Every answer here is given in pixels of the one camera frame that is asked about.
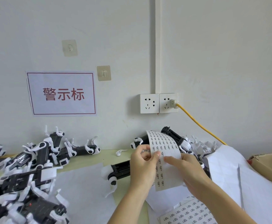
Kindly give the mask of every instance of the forearm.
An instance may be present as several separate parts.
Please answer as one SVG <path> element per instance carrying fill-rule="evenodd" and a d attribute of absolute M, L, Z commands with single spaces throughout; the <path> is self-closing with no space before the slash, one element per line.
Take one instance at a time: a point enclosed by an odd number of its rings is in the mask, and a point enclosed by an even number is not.
<path fill-rule="evenodd" d="M 203 203 L 209 208 L 218 224 L 256 224 L 238 204 L 215 183 L 204 191 Z"/>
<path fill-rule="evenodd" d="M 108 224 L 134 224 L 138 217 L 148 192 L 140 188 L 129 188 L 118 204 Z"/>

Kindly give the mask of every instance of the yellow power cord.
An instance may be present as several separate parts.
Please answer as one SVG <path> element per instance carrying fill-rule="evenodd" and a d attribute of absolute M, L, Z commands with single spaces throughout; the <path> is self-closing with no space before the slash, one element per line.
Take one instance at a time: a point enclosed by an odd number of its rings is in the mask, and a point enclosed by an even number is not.
<path fill-rule="evenodd" d="M 175 104 L 176 106 L 178 106 L 180 109 L 182 109 L 184 111 L 184 113 L 187 114 L 187 116 L 190 117 L 190 119 L 192 119 L 201 129 L 203 129 L 205 132 L 209 133 L 210 135 L 212 135 L 214 138 L 216 138 L 218 141 L 220 141 L 222 144 L 227 145 L 223 140 L 221 140 L 220 138 L 218 138 L 215 134 L 213 134 L 212 132 L 208 131 L 206 128 L 204 128 L 201 124 L 199 124 L 198 121 L 195 120 L 195 118 L 193 118 L 181 105 L 179 104 Z"/>

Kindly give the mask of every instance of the left hand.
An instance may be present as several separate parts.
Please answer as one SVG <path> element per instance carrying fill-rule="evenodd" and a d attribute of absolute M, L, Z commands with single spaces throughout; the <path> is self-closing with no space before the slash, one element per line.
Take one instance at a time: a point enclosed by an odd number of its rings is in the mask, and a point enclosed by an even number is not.
<path fill-rule="evenodd" d="M 151 156 L 150 152 L 142 152 L 142 150 L 149 149 L 149 145 L 139 145 L 131 155 L 130 160 L 130 188 L 141 189 L 145 193 L 149 192 L 154 183 L 156 166 L 161 154 L 160 151 L 157 151 Z"/>

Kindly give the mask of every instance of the electrical outlet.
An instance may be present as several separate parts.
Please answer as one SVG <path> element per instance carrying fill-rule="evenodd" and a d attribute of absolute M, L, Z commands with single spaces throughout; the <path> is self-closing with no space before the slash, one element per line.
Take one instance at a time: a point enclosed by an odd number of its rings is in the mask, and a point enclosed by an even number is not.
<path fill-rule="evenodd" d="M 160 113 L 170 113 L 178 112 L 171 105 L 171 100 L 178 100 L 179 95 L 177 93 L 161 93 L 159 94 L 159 112 Z"/>
<path fill-rule="evenodd" d="M 140 113 L 159 113 L 159 94 L 140 94 Z"/>

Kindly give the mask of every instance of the table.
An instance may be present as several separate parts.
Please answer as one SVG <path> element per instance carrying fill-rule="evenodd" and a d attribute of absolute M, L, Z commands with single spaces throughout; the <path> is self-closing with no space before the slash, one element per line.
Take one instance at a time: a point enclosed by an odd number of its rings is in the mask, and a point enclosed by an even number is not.
<path fill-rule="evenodd" d="M 130 159 L 130 156 L 132 152 L 134 151 L 133 149 L 128 149 L 127 152 L 122 152 L 120 156 L 116 156 L 115 153 L 118 150 L 112 149 L 112 150 L 102 150 L 99 154 L 93 155 L 93 156 L 77 156 L 77 157 L 72 157 L 69 164 L 64 166 L 63 169 L 58 170 L 58 172 L 62 171 L 69 171 L 69 170 L 74 170 L 86 166 L 91 166 L 97 163 L 103 163 L 104 166 L 110 165 L 110 164 L 116 164 L 120 162 L 124 162 Z M 130 176 L 125 177 L 122 179 L 119 179 L 117 181 L 117 189 L 113 193 L 113 197 L 115 200 L 116 204 L 119 204 L 120 200 L 123 198 L 125 193 L 128 190 L 128 187 L 130 185 Z M 147 203 L 144 202 L 138 223 L 141 224 L 149 224 L 149 217 L 147 213 Z"/>

